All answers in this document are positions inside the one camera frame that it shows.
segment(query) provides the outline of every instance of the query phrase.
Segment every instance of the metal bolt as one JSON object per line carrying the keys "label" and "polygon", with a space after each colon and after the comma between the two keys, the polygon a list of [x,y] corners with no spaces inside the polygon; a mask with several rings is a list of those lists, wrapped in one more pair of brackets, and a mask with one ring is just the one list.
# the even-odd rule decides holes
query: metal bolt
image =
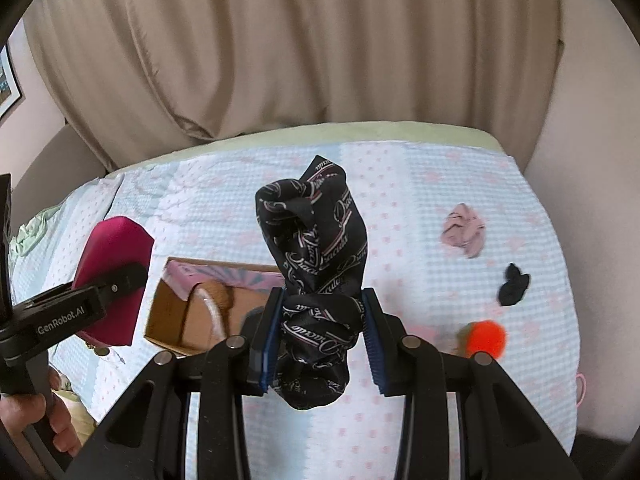
{"label": "metal bolt", "polygon": [[168,352],[167,350],[163,350],[162,352],[158,352],[155,357],[154,357],[154,362],[157,365],[165,365],[167,363],[171,362],[171,359],[173,359],[174,356],[173,354],[171,354],[171,352]]}
{"label": "metal bolt", "polygon": [[420,338],[415,335],[406,335],[402,338],[402,344],[405,348],[418,348],[420,346]]}
{"label": "metal bolt", "polygon": [[226,340],[226,345],[231,349],[242,348],[246,339],[241,335],[233,335]]}
{"label": "metal bolt", "polygon": [[487,352],[478,352],[475,356],[474,356],[474,360],[476,361],[476,363],[478,363],[480,366],[488,366],[491,363],[494,362],[494,358],[491,357]]}

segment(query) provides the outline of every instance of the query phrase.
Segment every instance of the mattress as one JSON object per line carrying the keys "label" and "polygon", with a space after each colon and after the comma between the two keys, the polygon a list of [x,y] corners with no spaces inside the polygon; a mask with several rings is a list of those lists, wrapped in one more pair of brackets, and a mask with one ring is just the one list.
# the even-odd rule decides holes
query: mattress
{"label": "mattress", "polygon": [[[156,240],[132,347],[99,358],[72,337],[50,353],[88,411],[101,420],[158,352],[142,336],[167,257],[272,264],[255,222],[255,191],[299,177],[322,155],[347,172],[369,237],[364,286],[376,289],[383,309],[447,352],[456,351],[456,336],[468,323],[503,324],[508,344],[500,364],[569,451],[579,353],[573,298],[553,227],[513,159],[486,148],[407,140],[304,144],[174,156],[94,181],[63,203],[29,251],[12,252],[13,294],[20,301],[71,280],[88,232],[103,218],[128,216]],[[444,219],[461,202],[486,223],[484,249],[473,259],[440,241]],[[505,308],[495,298],[511,262],[532,281],[524,299]],[[350,384],[330,406],[296,412],[273,392],[244,400],[252,478],[393,477],[402,399],[377,393],[362,340],[348,362]],[[188,478],[195,478],[197,400]],[[452,478],[457,453],[451,453]]]}

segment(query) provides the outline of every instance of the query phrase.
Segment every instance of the curtain fold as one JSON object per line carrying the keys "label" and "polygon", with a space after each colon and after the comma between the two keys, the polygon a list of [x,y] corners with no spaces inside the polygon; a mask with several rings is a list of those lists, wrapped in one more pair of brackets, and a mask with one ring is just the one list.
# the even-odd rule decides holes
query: curtain fold
{"label": "curtain fold", "polygon": [[546,115],[559,0],[35,0],[30,46],[110,167],[319,122],[480,128],[523,168]]}

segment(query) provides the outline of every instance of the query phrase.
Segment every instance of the human hand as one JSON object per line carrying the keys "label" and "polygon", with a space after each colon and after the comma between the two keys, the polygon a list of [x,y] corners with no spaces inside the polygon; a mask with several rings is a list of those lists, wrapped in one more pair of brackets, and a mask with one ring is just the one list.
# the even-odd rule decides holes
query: human hand
{"label": "human hand", "polygon": [[[49,383],[53,390],[60,389],[60,376],[53,368],[49,368]],[[71,414],[58,396],[53,395],[53,401],[54,405],[49,413],[49,423],[56,434],[53,445],[62,453],[68,452],[71,456],[76,456],[81,444],[71,425]],[[0,399],[0,420],[16,445],[18,441],[22,444],[22,432],[27,426],[38,422],[45,412],[46,402],[42,394]]]}

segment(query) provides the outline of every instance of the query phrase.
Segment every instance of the orange pom pom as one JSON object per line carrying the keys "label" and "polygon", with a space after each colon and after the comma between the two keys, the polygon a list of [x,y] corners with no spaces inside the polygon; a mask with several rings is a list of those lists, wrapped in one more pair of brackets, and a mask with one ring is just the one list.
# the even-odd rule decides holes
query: orange pom pom
{"label": "orange pom pom", "polygon": [[476,352],[487,352],[494,359],[499,359],[507,345],[507,333],[504,327],[495,321],[478,321],[473,323],[466,340],[466,356]]}

